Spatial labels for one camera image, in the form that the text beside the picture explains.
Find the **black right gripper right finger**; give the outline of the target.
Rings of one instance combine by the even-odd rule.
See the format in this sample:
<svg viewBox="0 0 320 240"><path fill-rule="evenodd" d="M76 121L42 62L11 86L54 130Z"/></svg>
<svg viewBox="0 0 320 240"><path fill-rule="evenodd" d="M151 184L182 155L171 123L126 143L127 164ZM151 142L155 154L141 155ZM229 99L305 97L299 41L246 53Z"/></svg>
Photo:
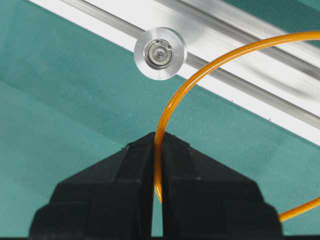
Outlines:
<svg viewBox="0 0 320 240"><path fill-rule="evenodd" d="M166 133L163 235L169 240L280 240L275 208L257 183Z"/></svg>

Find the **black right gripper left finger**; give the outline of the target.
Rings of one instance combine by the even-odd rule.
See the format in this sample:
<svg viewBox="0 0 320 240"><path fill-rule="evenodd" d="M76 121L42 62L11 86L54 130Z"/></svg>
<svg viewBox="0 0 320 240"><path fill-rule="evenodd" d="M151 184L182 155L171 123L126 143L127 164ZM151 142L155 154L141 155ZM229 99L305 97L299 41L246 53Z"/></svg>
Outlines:
<svg viewBox="0 0 320 240"><path fill-rule="evenodd" d="M31 240L148 240L154 133L59 182L39 208Z"/></svg>

